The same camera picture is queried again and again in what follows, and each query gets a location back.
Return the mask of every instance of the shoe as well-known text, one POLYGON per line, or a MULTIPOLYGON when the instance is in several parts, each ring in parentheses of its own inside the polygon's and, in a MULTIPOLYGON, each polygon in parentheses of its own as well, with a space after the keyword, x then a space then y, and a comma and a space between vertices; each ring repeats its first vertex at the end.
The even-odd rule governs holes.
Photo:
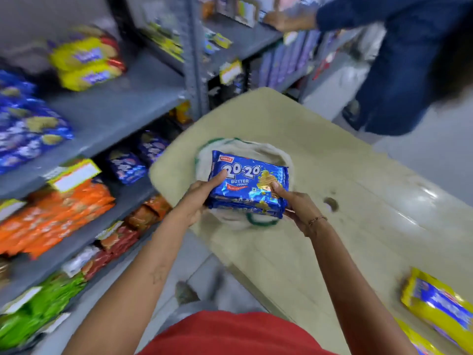
POLYGON ((179 306, 188 304, 190 302, 198 302, 200 300, 199 296, 191 288, 191 286, 183 281, 178 281, 176 283, 174 297, 176 298, 179 306))

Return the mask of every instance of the hand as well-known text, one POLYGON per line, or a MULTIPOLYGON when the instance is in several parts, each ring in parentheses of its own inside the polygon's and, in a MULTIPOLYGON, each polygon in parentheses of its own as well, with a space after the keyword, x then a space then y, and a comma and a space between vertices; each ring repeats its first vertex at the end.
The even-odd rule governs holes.
POLYGON ((279 197, 288 202, 284 215, 291 218, 300 231, 308 236, 310 234, 309 222, 322 215, 312 199, 305 193, 288 192, 278 182, 272 182, 271 188, 279 197))
POLYGON ((263 22, 271 25, 278 31, 286 32, 288 29, 289 17, 280 11, 271 11, 263 18, 263 22))
POLYGON ((191 184, 173 211, 179 214, 188 226, 193 225, 200 219, 205 209, 204 202, 210 191, 221 184, 226 177, 227 171, 223 169, 208 182, 197 181, 191 184))

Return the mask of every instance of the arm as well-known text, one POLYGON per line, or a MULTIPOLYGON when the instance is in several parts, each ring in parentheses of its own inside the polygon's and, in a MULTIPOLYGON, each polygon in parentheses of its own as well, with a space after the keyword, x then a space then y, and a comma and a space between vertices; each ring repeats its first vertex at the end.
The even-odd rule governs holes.
POLYGON ((409 339, 350 257, 337 232, 306 194, 272 185, 293 211, 286 215, 310 238, 340 327, 353 355, 417 355, 409 339))
POLYGON ((281 32, 320 29, 322 32, 356 28, 390 16, 426 0, 333 0, 316 13, 287 17, 282 12, 270 12, 264 22, 281 32))
POLYGON ((165 217, 128 268, 100 298, 64 355, 133 355, 150 322, 187 228, 202 212, 209 192, 227 176, 196 182, 165 217))

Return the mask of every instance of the blue shirt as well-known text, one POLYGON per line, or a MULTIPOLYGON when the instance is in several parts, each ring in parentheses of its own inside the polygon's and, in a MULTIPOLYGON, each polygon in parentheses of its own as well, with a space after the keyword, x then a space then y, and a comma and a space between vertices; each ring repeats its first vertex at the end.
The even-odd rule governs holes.
POLYGON ((321 31, 373 22, 387 30, 379 55, 356 99, 360 114, 346 117, 356 130, 400 136, 411 132, 434 101, 429 72, 445 37, 473 0, 334 0, 317 12, 321 31))

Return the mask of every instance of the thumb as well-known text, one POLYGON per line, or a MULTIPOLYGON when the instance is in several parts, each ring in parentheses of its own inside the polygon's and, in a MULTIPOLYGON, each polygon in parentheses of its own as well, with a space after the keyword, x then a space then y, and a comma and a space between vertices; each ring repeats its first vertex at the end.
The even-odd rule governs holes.
POLYGON ((278 182, 271 182, 271 189, 275 192, 279 197, 284 198, 286 200, 291 199, 291 193, 284 189, 278 182))
POLYGON ((210 179, 205 185, 209 192, 214 189, 217 185, 221 184, 225 178, 227 178, 227 171, 222 169, 214 178, 210 179))

